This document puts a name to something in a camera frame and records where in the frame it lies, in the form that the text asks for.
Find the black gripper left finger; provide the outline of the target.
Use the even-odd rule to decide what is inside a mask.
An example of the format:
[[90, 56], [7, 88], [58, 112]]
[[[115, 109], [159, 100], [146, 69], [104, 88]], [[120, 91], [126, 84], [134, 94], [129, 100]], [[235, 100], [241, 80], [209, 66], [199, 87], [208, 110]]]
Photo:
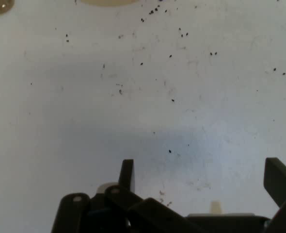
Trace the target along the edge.
[[90, 198], [64, 196], [53, 233], [199, 233], [201, 228], [155, 199], [133, 193], [134, 161], [122, 162], [118, 183]]

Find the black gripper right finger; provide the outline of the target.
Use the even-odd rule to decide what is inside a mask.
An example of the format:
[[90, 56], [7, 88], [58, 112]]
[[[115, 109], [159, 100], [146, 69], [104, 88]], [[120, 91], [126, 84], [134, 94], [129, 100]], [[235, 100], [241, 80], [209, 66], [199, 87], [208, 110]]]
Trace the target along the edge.
[[286, 166], [278, 158], [266, 158], [264, 188], [279, 207], [266, 233], [286, 233]]

